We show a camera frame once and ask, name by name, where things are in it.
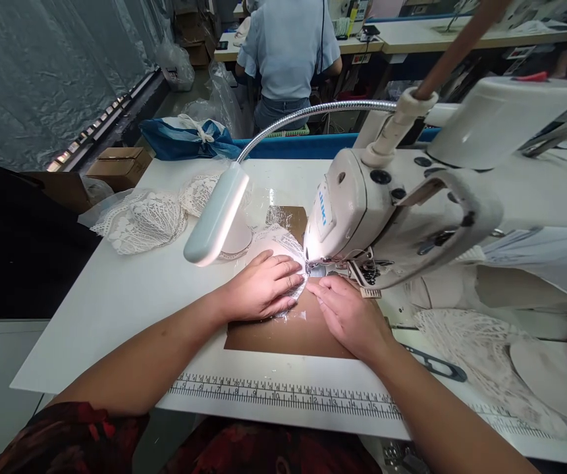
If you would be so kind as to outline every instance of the light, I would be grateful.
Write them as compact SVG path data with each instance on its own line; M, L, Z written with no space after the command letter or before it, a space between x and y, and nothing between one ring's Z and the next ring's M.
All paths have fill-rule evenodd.
M214 262L229 235L248 181L248 175L237 162L222 173L184 246L187 261L199 267Z

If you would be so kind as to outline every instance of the jeans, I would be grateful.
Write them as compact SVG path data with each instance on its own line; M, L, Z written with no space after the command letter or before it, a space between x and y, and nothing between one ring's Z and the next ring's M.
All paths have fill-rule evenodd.
M296 112L300 109L305 109L310 106L310 99L296 99L291 101L273 101L267 97L261 97L261 100L255 107L255 125L257 128L263 130L264 128L272 125L277 120L285 117L286 115ZM279 130L296 130L301 128L308 122L308 117L299 118L294 122L284 125Z

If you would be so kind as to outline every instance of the red floral clothing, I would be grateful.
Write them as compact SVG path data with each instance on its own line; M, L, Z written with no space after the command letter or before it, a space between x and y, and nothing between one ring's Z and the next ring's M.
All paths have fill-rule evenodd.
M126 473L148 416L111 418L89 403L48 407L2 453L0 473ZM380 473L352 434L209 417L162 473Z

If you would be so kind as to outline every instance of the right hand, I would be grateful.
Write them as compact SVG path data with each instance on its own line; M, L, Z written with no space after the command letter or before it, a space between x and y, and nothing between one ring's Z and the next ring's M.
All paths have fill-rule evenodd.
M306 288L318 298L331 334L354 356L367 365L385 358L395 339L373 300L362 298L341 276L326 276L318 284L308 282Z

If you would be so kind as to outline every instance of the hand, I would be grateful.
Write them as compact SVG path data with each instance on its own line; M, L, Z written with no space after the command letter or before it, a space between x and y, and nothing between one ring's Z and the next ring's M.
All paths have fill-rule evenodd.
M341 276L326 276L306 288L318 298L331 334L352 354L367 365L385 357L395 339L373 300L362 298Z
M296 304L294 298L282 295L303 282L303 275L296 274L302 267L287 255L272 254L272 250L261 252L216 290L226 322L264 319Z

